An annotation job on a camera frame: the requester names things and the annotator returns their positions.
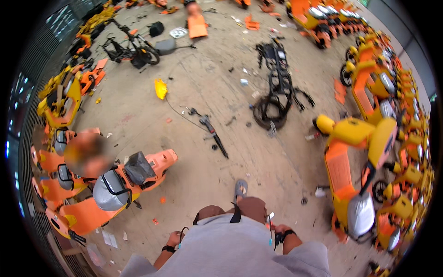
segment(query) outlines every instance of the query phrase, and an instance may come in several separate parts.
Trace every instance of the yellow piece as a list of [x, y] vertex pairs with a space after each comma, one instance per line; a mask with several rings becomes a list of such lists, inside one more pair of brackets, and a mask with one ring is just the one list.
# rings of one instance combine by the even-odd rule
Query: yellow piece
[[166, 84], [162, 81], [162, 79], [155, 79], [155, 93], [157, 93], [157, 97], [163, 100], [167, 93], [167, 87]]

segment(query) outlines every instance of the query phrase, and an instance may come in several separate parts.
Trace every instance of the hand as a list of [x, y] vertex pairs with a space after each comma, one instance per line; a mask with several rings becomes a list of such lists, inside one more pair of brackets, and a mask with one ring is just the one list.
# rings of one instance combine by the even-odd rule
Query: hand
[[167, 241], [166, 245], [176, 247], [180, 243], [180, 231], [172, 232], [169, 235], [169, 240]]
[[279, 226], [276, 226], [276, 228], [275, 228], [276, 233], [284, 234], [287, 230], [292, 230], [292, 228], [287, 225], [284, 225], [284, 224], [280, 224]]

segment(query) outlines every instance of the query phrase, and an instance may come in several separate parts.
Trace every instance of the dirt floor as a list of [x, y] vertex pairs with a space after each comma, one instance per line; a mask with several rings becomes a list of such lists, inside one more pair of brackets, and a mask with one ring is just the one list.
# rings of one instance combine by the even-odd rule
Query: dirt floor
[[[334, 99], [333, 87], [333, 80], [339, 77], [344, 63], [346, 48], [354, 44], [354, 38], [340, 37], [332, 41], [331, 49], [319, 50], [311, 39], [302, 37], [293, 28], [279, 25], [288, 20], [283, 5], [276, 4], [276, 12], [282, 15], [279, 22], [257, 5], [245, 11], [234, 1], [205, 2], [209, 1], [201, 3], [203, 10], [215, 8], [219, 13], [204, 13], [211, 26], [208, 37], [195, 44], [197, 49], [177, 49], [171, 55], [162, 56], [158, 65], [146, 65], [141, 70], [128, 61], [108, 62], [105, 79], [94, 95], [84, 101], [85, 113], [78, 116], [73, 126], [77, 131], [99, 127], [105, 135], [112, 133], [109, 139], [112, 145], [118, 144], [115, 153], [121, 161], [140, 150], [146, 155], [167, 148], [174, 149], [179, 157], [166, 180], [140, 196], [142, 210], [132, 205], [101, 228], [115, 235], [118, 249], [106, 245], [100, 231], [87, 236], [88, 243], [97, 244], [108, 261], [100, 272], [103, 276], [118, 276], [132, 253], [144, 255], [153, 263], [169, 234], [191, 226], [199, 209], [210, 204], [230, 209], [235, 180], [239, 178], [248, 181], [248, 195], [262, 198], [268, 211], [275, 212], [274, 223], [292, 226], [303, 241], [317, 240], [327, 246], [333, 276], [365, 276], [370, 260], [387, 266], [391, 258], [376, 253], [370, 242], [338, 243], [330, 230], [333, 210], [330, 194], [325, 198], [314, 195], [316, 186], [328, 185], [323, 160], [326, 139], [306, 142], [304, 137], [309, 133], [312, 119], [321, 113], [339, 120], [340, 111], [358, 112], [352, 95], [347, 95], [346, 104], [342, 106]], [[153, 39], [147, 37], [155, 43], [170, 38], [169, 31], [173, 28], [184, 27], [185, 10], [179, 2], [170, 1], [170, 5], [173, 4], [180, 10], [172, 15], [160, 15], [159, 9], [145, 5], [121, 10], [116, 20], [130, 29], [138, 28], [139, 33], [148, 30], [146, 25], [161, 21], [165, 32]], [[260, 22], [260, 30], [244, 34], [246, 28], [238, 26], [231, 16], [244, 21], [249, 13], [253, 20]], [[147, 17], [137, 21], [137, 15], [142, 14]], [[316, 103], [311, 108], [300, 97], [306, 110], [300, 113], [296, 107], [291, 109], [286, 125], [277, 132], [276, 138], [267, 136], [249, 110], [249, 104], [255, 102], [252, 94], [258, 91], [263, 95], [268, 91], [268, 69], [265, 66], [258, 69], [255, 45], [270, 41], [270, 27], [286, 37], [282, 43], [294, 86], [308, 92]], [[94, 42], [94, 58], [106, 58], [99, 45], [110, 33], [117, 41], [124, 40], [124, 33], [111, 24]], [[177, 40], [177, 46], [190, 43], [187, 36]], [[167, 101], [155, 94], [156, 78], [167, 83]], [[240, 79], [247, 79], [249, 85], [241, 86]], [[101, 98], [99, 104], [95, 104], [97, 98]], [[229, 154], [228, 160], [220, 151], [211, 149], [212, 140], [203, 140], [208, 133], [189, 122], [200, 125], [197, 117], [187, 114], [186, 107], [211, 116], [212, 125]], [[232, 116], [237, 120], [226, 127]], [[364, 162], [364, 152], [350, 151], [356, 187], [360, 186], [358, 178]], [[166, 199], [164, 204], [159, 201], [161, 197]], [[307, 198], [306, 205], [301, 204], [303, 197]], [[123, 231], [128, 241], [123, 240]]]

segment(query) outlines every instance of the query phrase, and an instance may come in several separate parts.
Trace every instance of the sandal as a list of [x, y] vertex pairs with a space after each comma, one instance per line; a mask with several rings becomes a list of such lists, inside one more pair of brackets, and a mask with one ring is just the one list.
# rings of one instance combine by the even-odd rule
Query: sandal
[[241, 196], [242, 198], [247, 197], [247, 191], [248, 183], [243, 179], [237, 180], [235, 183], [234, 203], [237, 204], [237, 196]]

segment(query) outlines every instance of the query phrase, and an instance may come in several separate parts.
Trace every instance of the foot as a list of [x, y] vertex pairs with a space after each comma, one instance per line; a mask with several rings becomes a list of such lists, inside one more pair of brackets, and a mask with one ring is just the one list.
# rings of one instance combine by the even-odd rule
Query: foot
[[234, 201], [236, 204], [238, 204], [239, 201], [241, 201], [243, 198], [246, 197], [247, 191], [248, 191], [248, 183], [245, 180], [239, 179], [235, 183]]

